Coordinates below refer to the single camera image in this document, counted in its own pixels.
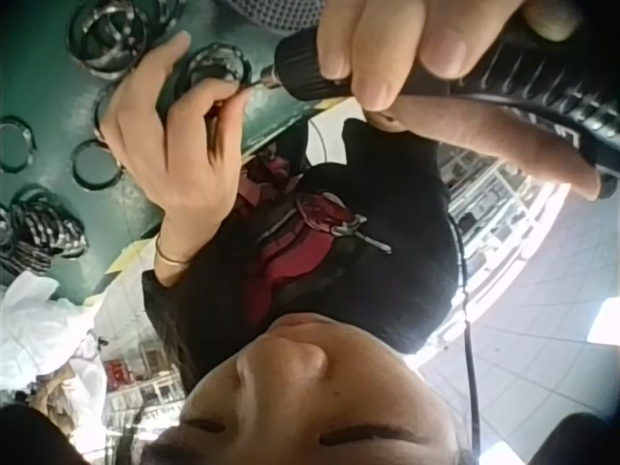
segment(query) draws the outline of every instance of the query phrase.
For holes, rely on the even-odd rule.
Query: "gold bracelet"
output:
[[[165,264],[169,264],[170,266],[187,266],[188,264],[190,264],[189,262],[180,262],[179,260],[173,260],[166,257],[160,247],[159,241],[161,238],[162,237],[158,235],[157,239],[155,239],[155,252],[157,252],[157,256],[162,260],[162,262],[164,262]]]

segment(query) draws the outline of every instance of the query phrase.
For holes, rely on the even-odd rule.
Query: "black power tool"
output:
[[[620,58],[605,56],[583,34],[549,43],[513,21],[474,70],[442,80],[414,66],[401,95],[453,97],[522,109],[580,134],[584,159],[620,177]],[[326,80],[319,68],[317,28],[280,42],[260,81],[300,101],[352,95],[351,79]]]

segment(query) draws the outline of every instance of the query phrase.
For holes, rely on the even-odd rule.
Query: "workbench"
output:
[[[0,15],[0,113],[25,121],[32,128],[38,150],[34,163],[24,171],[0,173],[0,201],[8,205],[20,188],[38,184],[58,195],[83,222],[88,252],[74,261],[55,260],[48,274],[60,282],[62,296],[81,302],[93,294],[124,248],[157,230],[162,212],[149,203],[128,173],[116,185],[98,192],[86,191],[74,181],[70,155],[81,142],[93,139],[93,105],[109,85],[82,69],[65,48],[67,24],[81,0],[11,3],[3,6]],[[213,42],[239,47],[252,65],[254,77],[270,64],[280,39],[214,0],[187,0],[182,18],[164,39],[181,29],[192,35],[190,52]],[[172,101],[178,68],[164,89],[163,109]],[[244,153],[315,111],[314,106],[295,101],[284,90],[257,89],[247,109]],[[3,157],[25,150],[20,139],[5,135],[1,142]],[[96,176],[106,167],[97,159],[86,168]],[[0,273],[5,285],[13,279],[2,270]]]

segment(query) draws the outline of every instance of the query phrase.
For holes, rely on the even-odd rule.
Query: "nose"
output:
[[[324,388],[327,355],[318,346],[291,341],[280,332],[261,336],[239,354],[238,415],[247,426],[264,430],[271,425],[293,434],[293,424],[280,423],[301,419],[296,413],[308,409],[312,397]]]

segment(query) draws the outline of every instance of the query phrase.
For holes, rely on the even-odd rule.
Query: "eye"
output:
[[[221,423],[217,423],[215,421],[211,421],[209,419],[186,419],[182,422],[183,424],[190,426],[192,428],[197,428],[207,433],[219,434],[226,431],[226,426]]]
[[[333,447],[376,439],[391,439],[415,444],[421,442],[414,433],[403,428],[383,424],[361,424],[322,434],[319,437],[319,444]]]

